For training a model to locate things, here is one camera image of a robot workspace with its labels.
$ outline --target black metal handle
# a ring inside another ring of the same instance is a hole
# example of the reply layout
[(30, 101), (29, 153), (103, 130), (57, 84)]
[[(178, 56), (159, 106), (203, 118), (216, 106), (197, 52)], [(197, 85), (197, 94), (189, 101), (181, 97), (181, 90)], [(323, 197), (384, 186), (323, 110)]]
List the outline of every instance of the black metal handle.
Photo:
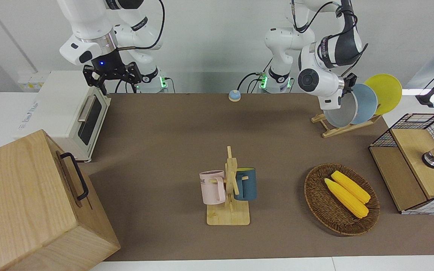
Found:
[(83, 194), (81, 194), (78, 197), (76, 197), (76, 199), (78, 199), (79, 201), (82, 201), (84, 198), (86, 198), (88, 196), (88, 187), (86, 186), (85, 179), (83, 178), (83, 175), (81, 174), (81, 171), (79, 170), (79, 166), (76, 163), (76, 159), (69, 152), (61, 154), (60, 157), (62, 159), (66, 158), (66, 157), (70, 157), (71, 161), (73, 162), (73, 165), (75, 165), (76, 173), (78, 173), (78, 177), (79, 177), (79, 180), (81, 182), (81, 186), (83, 187)]

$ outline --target oven handle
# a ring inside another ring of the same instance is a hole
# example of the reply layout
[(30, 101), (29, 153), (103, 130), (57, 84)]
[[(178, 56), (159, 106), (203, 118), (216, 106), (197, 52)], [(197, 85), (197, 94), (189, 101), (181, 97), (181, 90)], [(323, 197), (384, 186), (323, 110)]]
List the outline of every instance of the oven handle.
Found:
[(85, 105), (83, 106), (83, 110), (81, 110), (81, 113), (79, 114), (78, 122), (86, 122), (88, 120), (88, 117), (90, 116), (90, 112), (92, 111), (93, 104), (95, 103), (95, 101), (96, 101), (95, 95), (88, 96), (88, 98), (86, 98), (86, 102)]

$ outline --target green led light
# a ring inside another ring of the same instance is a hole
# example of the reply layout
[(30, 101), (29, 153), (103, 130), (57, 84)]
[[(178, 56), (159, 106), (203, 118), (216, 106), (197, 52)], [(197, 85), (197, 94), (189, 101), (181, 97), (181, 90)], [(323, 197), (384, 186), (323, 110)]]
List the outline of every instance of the green led light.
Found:
[(264, 75), (264, 78), (260, 82), (260, 88), (265, 89), (267, 86), (267, 75)]
[(160, 84), (162, 85), (162, 88), (167, 87), (167, 81), (165, 81), (165, 79), (163, 77), (160, 77)]

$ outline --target brown table surface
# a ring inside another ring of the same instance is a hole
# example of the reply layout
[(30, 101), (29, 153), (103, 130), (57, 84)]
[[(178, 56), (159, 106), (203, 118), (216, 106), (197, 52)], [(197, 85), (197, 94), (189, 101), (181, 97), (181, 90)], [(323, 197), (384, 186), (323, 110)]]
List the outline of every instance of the brown table surface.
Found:
[[(122, 249), (107, 260), (253, 259), (434, 254), (434, 216), (400, 215), (368, 150), (375, 125), (323, 139), (306, 94), (113, 94), (90, 174)], [(199, 173), (224, 169), (226, 146), (256, 168), (249, 226), (207, 226)], [(369, 233), (339, 237), (305, 202), (307, 173), (341, 163), (381, 203)]]

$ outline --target light blue plate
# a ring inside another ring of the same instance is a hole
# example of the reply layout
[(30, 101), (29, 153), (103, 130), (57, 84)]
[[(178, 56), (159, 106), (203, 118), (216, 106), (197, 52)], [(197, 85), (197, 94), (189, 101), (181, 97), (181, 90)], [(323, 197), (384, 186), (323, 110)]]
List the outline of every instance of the light blue plate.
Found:
[(358, 104), (358, 113), (351, 124), (358, 125), (372, 118), (377, 108), (377, 97), (373, 89), (365, 84), (355, 84), (353, 93)]

